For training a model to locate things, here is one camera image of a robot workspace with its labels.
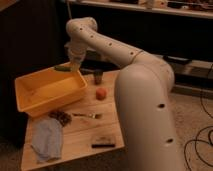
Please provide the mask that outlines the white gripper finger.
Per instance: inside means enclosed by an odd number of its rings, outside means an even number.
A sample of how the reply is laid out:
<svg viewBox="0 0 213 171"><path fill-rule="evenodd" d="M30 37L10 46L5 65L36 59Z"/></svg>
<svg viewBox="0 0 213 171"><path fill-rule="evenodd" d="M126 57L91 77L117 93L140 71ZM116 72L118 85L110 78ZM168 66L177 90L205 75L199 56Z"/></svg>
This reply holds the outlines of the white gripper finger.
<svg viewBox="0 0 213 171"><path fill-rule="evenodd" d="M79 63L71 63L70 64L70 71L71 72L77 72L80 68L80 64Z"/></svg>

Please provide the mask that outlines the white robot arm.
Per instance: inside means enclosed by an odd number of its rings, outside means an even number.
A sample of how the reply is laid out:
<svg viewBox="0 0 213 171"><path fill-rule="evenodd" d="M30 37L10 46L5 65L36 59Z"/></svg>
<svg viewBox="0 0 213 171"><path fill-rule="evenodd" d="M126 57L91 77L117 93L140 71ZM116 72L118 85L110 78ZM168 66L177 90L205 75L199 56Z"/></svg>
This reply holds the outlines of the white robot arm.
<svg viewBox="0 0 213 171"><path fill-rule="evenodd" d="M97 32L91 17L66 24L70 61L80 66L88 48L120 68L114 99L131 171L185 171L169 93L174 72L164 60Z"/></svg>

